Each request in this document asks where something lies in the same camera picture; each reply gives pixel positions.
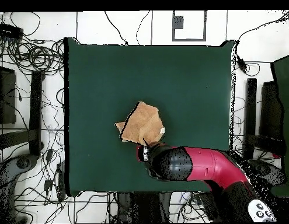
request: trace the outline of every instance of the black cable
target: black cable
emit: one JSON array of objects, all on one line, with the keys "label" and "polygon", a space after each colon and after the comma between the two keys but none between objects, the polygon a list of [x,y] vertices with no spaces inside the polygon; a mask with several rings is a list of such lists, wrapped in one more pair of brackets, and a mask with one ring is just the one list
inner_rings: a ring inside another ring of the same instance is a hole
[{"label": "black cable", "polygon": [[108,194],[106,194],[106,195],[92,195],[92,196],[88,199],[86,205],[85,205],[82,209],[80,209],[80,210],[78,210],[78,211],[76,212],[76,220],[75,220],[74,224],[76,224],[76,223],[78,222],[78,213],[87,207],[87,205],[89,204],[89,202],[91,201],[91,199],[92,199],[93,197],[106,197],[106,196],[108,196]]},{"label": "black cable", "polygon": [[128,44],[128,41],[126,41],[124,38],[122,38],[122,36],[121,36],[119,30],[117,29],[117,27],[114,26],[114,24],[113,24],[113,23],[111,22],[111,20],[109,19],[108,15],[107,15],[107,12],[104,11],[104,13],[105,13],[105,15],[106,15],[108,21],[110,22],[110,24],[111,24],[111,25],[112,25],[112,26],[113,26],[113,27],[118,31],[120,38],[124,41],[124,44],[127,45],[127,44]]},{"label": "black cable", "polygon": [[18,213],[23,213],[23,214],[25,214],[25,215],[29,215],[29,216],[31,216],[31,222],[29,223],[29,224],[32,224],[32,222],[33,222],[33,219],[34,219],[34,217],[33,217],[33,215],[32,214],[30,214],[30,213],[28,213],[28,212],[24,212],[24,211],[19,211],[18,209],[16,209],[15,208],[15,211],[16,212],[18,212]]},{"label": "black cable", "polygon": [[142,20],[141,20],[141,22],[140,22],[140,25],[139,25],[139,27],[138,27],[138,30],[137,30],[137,32],[136,32],[136,40],[137,40],[137,43],[138,43],[138,45],[139,45],[139,41],[138,41],[138,32],[139,32],[139,29],[140,29],[140,27],[141,27],[141,24],[142,24],[142,22],[143,22],[143,20],[147,17],[147,15],[150,13],[150,10],[147,12],[147,14],[142,18]]},{"label": "black cable", "polygon": [[[289,14],[289,11],[286,12],[281,18],[279,18],[279,19],[277,19],[277,20],[274,20],[274,21],[271,21],[271,22],[267,22],[267,23],[261,24],[260,26],[255,27],[254,29],[250,29],[250,30],[247,30],[246,32],[242,33],[242,34],[240,35],[240,37],[238,38],[238,40],[236,41],[237,45],[240,43],[240,39],[241,39],[241,37],[242,37],[244,34],[249,33],[249,32],[251,32],[251,31],[254,31],[254,30],[256,30],[256,29],[258,29],[258,28],[260,28],[260,27],[263,27],[263,26],[265,26],[265,25],[269,25],[269,24],[274,23],[274,22],[283,21],[282,19],[284,19],[285,16],[287,16],[288,14]],[[236,55],[237,62],[238,62],[238,65],[239,65],[239,67],[237,67],[237,69],[240,68],[241,71],[243,71],[247,76],[256,76],[256,75],[258,75],[258,73],[260,72],[260,65],[259,65],[257,62],[245,62],[243,59],[241,59],[241,58],[239,57],[239,55],[238,55],[238,50],[236,50],[236,54],[235,54],[235,55]],[[250,74],[247,73],[247,72],[250,71],[250,66],[249,66],[249,65],[251,65],[251,64],[256,64],[256,65],[259,67],[258,72],[255,73],[254,75],[250,75]]]},{"label": "black cable", "polygon": [[[37,31],[37,29],[39,29],[40,17],[39,17],[39,15],[35,14],[34,12],[31,12],[31,13],[38,17],[39,23],[38,23],[38,25],[37,25],[37,28],[36,28],[32,33],[30,33],[30,34],[24,34],[25,36],[31,36],[32,34],[34,34],[34,33]],[[13,12],[11,12],[11,22],[12,22],[13,25],[15,25],[15,23],[14,23],[13,20],[12,20],[12,14],[13,14]]]}]

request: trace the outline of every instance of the green panel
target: green panel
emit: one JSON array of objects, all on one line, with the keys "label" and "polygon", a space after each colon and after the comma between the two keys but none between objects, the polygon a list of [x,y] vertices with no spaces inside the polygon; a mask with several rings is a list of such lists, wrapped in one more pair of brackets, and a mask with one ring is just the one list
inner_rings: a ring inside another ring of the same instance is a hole
[{"label": "green panel", "polygon": [[279,98],[284,107],[283,136],[287,151],[284,157],[285,173],[287,182],[285,185],[275,186],[272,193],[278,197],[289,197],[289,57],[274,63]]},{"label": "green panel", "polygon": [[122,143],[114,123],[138,101],[159,108],[163,141],[228,150],[231,50],[205,46],[69,43],[69,186],[77,191],[208,191],[202,181],[161,182]]}]

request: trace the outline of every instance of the black stand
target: black stand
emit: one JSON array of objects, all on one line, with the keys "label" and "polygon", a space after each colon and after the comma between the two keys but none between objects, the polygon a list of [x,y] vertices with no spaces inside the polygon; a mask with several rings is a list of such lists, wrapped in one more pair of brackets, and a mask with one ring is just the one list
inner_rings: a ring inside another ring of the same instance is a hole
[{"label": "black stand", "polygon": [[243,158],[253,159],[255,147],[275,155],[285,155],[285,141],[264,135],[255,135],[256,118],[256,78],[249,78],[246,90],[245,128],[243,137]]}]

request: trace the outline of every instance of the towel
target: towel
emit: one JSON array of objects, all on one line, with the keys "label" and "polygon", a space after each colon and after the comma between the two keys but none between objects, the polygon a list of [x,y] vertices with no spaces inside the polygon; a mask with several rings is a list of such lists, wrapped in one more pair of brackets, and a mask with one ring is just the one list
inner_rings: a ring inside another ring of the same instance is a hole
[{"label": "towel", "polygon": [[115,123],[123,142],[149,145],[158,142],[165,133],[165,127],[156,107],[139,101],[125,122]]}]

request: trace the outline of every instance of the table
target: table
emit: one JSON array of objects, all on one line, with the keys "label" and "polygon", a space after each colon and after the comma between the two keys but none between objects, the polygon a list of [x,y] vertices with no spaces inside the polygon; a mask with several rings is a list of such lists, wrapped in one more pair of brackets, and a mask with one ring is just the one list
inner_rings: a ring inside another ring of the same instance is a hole
[{"label": "table", "polygon": [[150,178],[137,161],[136,144],[122,143],[114,123],[144,101],[159,109],[167,144],[228,150],[234,42],[222,47],[81,45],[69,38],[65,46],[69,189],[208,191],[202,181]]}]

